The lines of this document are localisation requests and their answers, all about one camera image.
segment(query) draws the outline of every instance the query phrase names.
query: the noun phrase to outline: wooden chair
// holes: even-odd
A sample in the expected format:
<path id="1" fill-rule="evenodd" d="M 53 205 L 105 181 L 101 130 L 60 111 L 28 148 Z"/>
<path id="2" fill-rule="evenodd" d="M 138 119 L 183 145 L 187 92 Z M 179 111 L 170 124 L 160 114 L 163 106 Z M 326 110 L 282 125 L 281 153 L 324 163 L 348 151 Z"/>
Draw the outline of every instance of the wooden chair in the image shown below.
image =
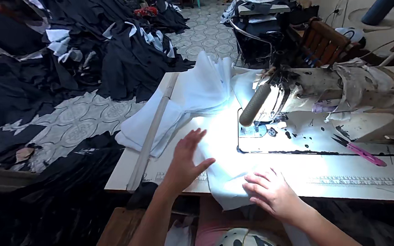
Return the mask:
<path id="1" fill-rule="evenodd" d="M 319 18 L 309 20 L 309 27 L 305 31 L 299 45 L 304 61 L 311 67 L 320 67 L 334 62 L 341 62 L 342 53 L 347 53 L 350 39 L 335 31 Z"/>

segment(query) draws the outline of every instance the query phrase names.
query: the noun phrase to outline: white table top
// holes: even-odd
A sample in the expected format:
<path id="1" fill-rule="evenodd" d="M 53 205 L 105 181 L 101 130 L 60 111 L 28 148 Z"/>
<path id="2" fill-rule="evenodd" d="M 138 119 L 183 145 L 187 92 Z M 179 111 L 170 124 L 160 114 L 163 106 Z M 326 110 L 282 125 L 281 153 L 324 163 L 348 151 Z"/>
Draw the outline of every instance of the white table top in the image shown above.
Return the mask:
<path id="1" fill-rule="evenodd" d="M 214 143 L 218 151 L 222 151 L 220 160 L 223 165 L 230 161 L 258 163 L 278 167 L 288 184 L 299 196 L 305 197 L 338 197 L 394 200 L 394 157 L 379 157 L 387 163 L 386 167 L 377 167 L 359 156 L 318 155 L 318 154 L 241 154 L 238 146 L 237 111 L 240 108 L 236 98 L 230 109 L 212 117 L 195 117 L 178 130 L 171 139 L 164 153 L 152 158 L 148 164 L 145 181 L 160 184 L 163 174 L 172 160 L 177 142 L 190 130 L 198 127 L 208 129 L 206 142 Z M 126 148 L 118 161 L 105 189 L 110 191 L 126 191 L 126 186 L 136 160 L 138 151 Z M 203 160 L 199 150 L 194 157 L 195 162 Z M 206 174 L 202 174 L 196 182 L 184 190 L 185 193 L 210 193 Z"/>

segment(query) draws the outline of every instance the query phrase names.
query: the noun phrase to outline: metal chair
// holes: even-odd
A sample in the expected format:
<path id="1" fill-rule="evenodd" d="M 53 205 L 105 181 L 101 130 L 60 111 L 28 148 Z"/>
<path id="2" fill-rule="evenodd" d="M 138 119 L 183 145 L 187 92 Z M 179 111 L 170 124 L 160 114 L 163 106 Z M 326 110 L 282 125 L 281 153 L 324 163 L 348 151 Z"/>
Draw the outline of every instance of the metal chair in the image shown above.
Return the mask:
<path id="1" fill-rule="evenodd" d="M 230 23 L 230 25 L 232 26 L 232 30 L 233 30 L 233 32 L 234 32 L 234 35 L 235 35 L 235 38 L 236 38 L 236 44 L 237 44 L 238 51 L 239 51 L 239 52 L 238 52 L 238 56 L 237 56 L 237 58 L 235 59 L 235 66 L 236 66 L 236 64 L 237 64 L 238 59 L 239 59 L 240 56 L 241 56 L 243 59 L 244 59 L 244 57 L 245 57 L 245 56 L 244 56 L 244 51 L 243 51 L 243 49 L 241 48 L 240 43 L 238 42 L 238 36 L 237 36 L 238 33 L 240 33 L 240 34 L 242 34 L 242 35 L 244 35 L 244 36 L 246 36 L 246 37 L 249 37 L 249 38 L 258 40 L 258 41 L 260 41 L 260 42 L 264 42 L 264 43 L 269 44 L 269 45 L 270 45 L 270 53 L 269 53 L 269 54 L 266 54 L 266 55 L 263 56 L 263 57 L 259 57 L 259 58 L 257 58 L 257 59 L 263 59 L 263 58 L 268 58 L 268 57 L 271 58 L 273 52 L 276 51 L 275 48 L 274 48 L 274 45 L 272 44 L 272 42 L 271 42 L 270 40 L 262 39 L 262 38 L 260 38 L 260 37 L 257 37 L 257 36 L 255 36 L 255 35 L 252 35 L 252 34 L 246 32 L 246 31 L 240 29 L 237 25 L 235 25 L 235 23 L 234 23 L 234 21 L 233 21 L 233 18 L 238 18 L 238 19 L 239 19 L 239 17 L 238 17 L 238 16 L 232 16 L 231 18 L 229 18 L 229 23 Z"/>

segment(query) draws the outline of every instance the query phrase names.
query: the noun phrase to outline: measuring tape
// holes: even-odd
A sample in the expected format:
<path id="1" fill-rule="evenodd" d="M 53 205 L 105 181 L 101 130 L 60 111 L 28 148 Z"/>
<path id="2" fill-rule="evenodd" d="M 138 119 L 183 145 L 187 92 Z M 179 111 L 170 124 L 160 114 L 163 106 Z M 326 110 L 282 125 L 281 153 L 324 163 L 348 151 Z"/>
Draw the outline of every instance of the measuring tape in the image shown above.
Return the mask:
<path id="1" fill-rule="evenodd" d="M 394 178 L 359 176 L 319 176 L 307 183 L 334 187 L 394 186 Z"/>
<path id="2" fill-rule="evenodd" d="M 162 182 L 165 178 L 165 172 L 158 172 L 156 174 L 155 182 Z M 200 174 L 194 181 L 194 183 L 207 183 L 206 172 Z"/>

